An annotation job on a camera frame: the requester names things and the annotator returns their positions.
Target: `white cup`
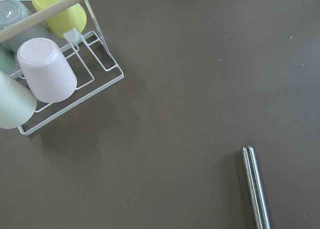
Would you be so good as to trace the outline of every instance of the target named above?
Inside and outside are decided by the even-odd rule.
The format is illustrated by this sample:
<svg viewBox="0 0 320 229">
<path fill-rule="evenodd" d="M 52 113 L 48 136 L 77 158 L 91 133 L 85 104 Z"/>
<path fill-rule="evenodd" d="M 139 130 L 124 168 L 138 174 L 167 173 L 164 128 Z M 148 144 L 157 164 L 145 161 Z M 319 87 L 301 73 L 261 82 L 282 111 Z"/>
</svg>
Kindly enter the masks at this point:
<svg viewBox="0 0 320 229">
<path fill-rule="evenodd" d="M 70 97 L 77 78 L 58 45 L 47 38 L 33 38 L 21 45 L 17 59 L 33 95 L 44 103 Z"/>
<path fill-rule="evenodd" d="M 34 114 L 37 99 L 30 90 L 0 70 L 0 128 L 12 129 Z"/>
</svg>

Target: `metal rack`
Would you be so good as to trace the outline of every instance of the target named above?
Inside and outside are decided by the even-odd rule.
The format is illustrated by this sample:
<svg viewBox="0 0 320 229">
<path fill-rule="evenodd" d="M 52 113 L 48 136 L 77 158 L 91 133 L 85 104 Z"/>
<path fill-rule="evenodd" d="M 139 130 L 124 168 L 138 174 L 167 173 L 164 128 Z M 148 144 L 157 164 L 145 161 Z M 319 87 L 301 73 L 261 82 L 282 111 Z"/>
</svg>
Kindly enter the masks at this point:
<svg viewBox="0 0 320 229">
<path fill-rule="evenodd" d="M 95 60 L 98 62 L 98 64 L 101 67 L 100 69 L 103 70 L 104 75 L 106 75 L 106 78 L 108 78 L 107 75 L 111 71 L 114 71 L 114 70 L 117 70 L 117 76 L 115 76 L 112 79 L 108 78 L 108 80 L 106 80 L 104 82 L 104 84 L 98 85 L 98 86 L 94 87 L 93 89 L 91 88 L 89 92 L 85 92 L 85 94 L 82 95 L 80 98 L 76 99 L 75 101 L 72 101 L 72 102 L 68 103 L 67 105 L 64 105 L 58 111 L 55 111 L 53 114 L 45 117 L 41 121 L 32 122 L 33 118 L 35 117 L 36 114 L 39 114 L 41 112 L 44 112 L 45 110 L 48 110 L 48 108 L 50 106 L 52 106 L 52 103 L 47 103 L 47 104 L 43 105 L 41 108 L 39 108 L 39 109 L 37 109 L 35 111 L 34 115 L 27 122 L 27 123 L 32 125 L 31 127 L 25 129 L 24 125 L 18 126 L 18 129 L 19 129 L 20 133 L 25 135 L 25 136 L 28 136 L 31 133 L 37 131 L 38 129 L 42 128 L 44 125 L 48 124 L 49 122 L 51 122 L 52 120 L 56 119 L 57 117 L 63 115 L 64 113 L 66 113 L 70 109 L 74 108 L 75 106 L 79 105 L 80 103 L 86 101 L 90 97 L 94 96 L 95 94 L 101 92 L 102 90 L 108 88 L 109 86 L 113 85 L 114 83 L 116 83 L 116 82 L 118 82 L 118 81 L 120 81 L 121 79 L 124 78 L 123 71 L 121 70 L 120 66 L 118 65 L 118 63 L 116 62 L 114 57 L 111 55 L 111 53 L 110 53 L 110 51 L 108 49 L 106 40 L 105 40 L 105 38 L 104 38 L 104 36 L 102 34 L 102 31 L 100 29 L 100 26 L 98 24 L 98 21 L 97 21 L 97 19 L 95 17 L 95 14 L 94 14 L 94 12 L 93 12 L 93 10 L 91 8 L 91 5 L 90 5 L 89 1 L 88 0 L 82 0 L 82 1 L 85 2 L 85 5 L 87 7 L 87 10 L 88 10 L 91 18 L 92 18 L 92 21 L 94 23 L 96 31 L 89 31 L 88 33 L 82 35 L 81 33 L 78 33 L 76 29 L 73 28 L 72 30 L 70 30 L 68 32 L 65 32 L 63 34 L 64 38 L 67 41 L 67 44 L 60 48 L 60 50 L 63 53 L 71 51 L 71 53 L 69 55 L 66 55 L 65 58 L 69 59 L 72 56 L 76 56 L 77 59 L 83 65 L 85 71 L 88 73 L 88 75 L 90 77 L 89 81 L 83 83 L 82 85 L 78 85 L 77 88 L 76 88 L 76 91 L 85 90 L 85 88 L 88 87 L 88 85 L 93 83 L 94 80 L 95 80 L 95 77 L 94 77 L 92 71 L 88 68 L 88 66 L 86 65 L 86 63 L 84 62 L 84 60 L 82 59 L 82 57 L 79 54 L 80 45 L 82 45 L 95 58 Z M 113 65 L 111 67 L 106 68 L 106 65 L 99 59 L 99 57 L 96 55 L 96 53 L 92 50 L 92 46 L 94 44 L 100 44 L 103 47 L 103 50 L 105 51 L 105 56 L 108 56 L 110 58 L 110 60 L 113 62 Z M 19 69 L 18 71 L 15 71 L 10 76 L 12 78 L 14 78 L 14 79 L 25 80 L 25 78 L 23 76 L 23 72 L 22 72 L 21 69 Z"/>
</svg>

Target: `rack handle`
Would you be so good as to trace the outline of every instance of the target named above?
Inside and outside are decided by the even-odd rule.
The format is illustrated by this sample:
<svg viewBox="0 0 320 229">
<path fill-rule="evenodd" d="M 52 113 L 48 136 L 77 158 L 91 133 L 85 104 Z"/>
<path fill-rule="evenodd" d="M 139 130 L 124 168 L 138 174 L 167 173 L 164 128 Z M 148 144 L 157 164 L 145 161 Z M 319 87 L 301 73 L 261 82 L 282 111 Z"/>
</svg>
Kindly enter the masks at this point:
<svg viewBox="0 0 320 229">
<path fill-rule="evenodd" d="M 0 30 L 0 43 L 8 40 L 9 38 L 22 33 L 23 31 L 43 22 L 44 20 L 62 12 L 73 5 L 82 2 L 83 0 L 60 0 L 56 3 L 44 8 L 28 16 L 26 19 L 16 22 L 15 24 L 8 26 L 7 28 Z"/>
</svg>

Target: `brown surface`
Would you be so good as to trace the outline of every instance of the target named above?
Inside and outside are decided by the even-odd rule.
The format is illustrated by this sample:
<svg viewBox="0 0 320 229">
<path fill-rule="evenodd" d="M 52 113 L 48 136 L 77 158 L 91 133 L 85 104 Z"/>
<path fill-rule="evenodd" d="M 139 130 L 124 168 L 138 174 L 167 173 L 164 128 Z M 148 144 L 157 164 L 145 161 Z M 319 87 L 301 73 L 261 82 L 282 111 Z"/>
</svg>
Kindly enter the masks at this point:
<svg viewBox="0 0 320 229">
<path fill-rule="evenodd" d="M 320 0 L 90 1 L 125 78 L 0 130 L 0 228 L 253 228 L 245 144 L 273 228 L 319 228 Z"/>
</svg>

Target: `silver metal tube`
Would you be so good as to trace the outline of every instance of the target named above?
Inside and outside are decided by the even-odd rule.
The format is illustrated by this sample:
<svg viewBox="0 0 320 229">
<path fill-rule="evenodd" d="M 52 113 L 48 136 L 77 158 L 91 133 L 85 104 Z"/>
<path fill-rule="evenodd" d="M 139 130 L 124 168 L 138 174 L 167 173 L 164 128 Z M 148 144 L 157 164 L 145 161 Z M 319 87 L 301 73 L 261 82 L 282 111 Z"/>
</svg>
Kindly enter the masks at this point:
<svg viewBox="0 0 320 229">
<path fill-rule="evenodd" d="M 241 154 L 250 191 L 256 228 L 271 229 L 255 150 L 247 145 L 242 147 Z"/>
</svg>

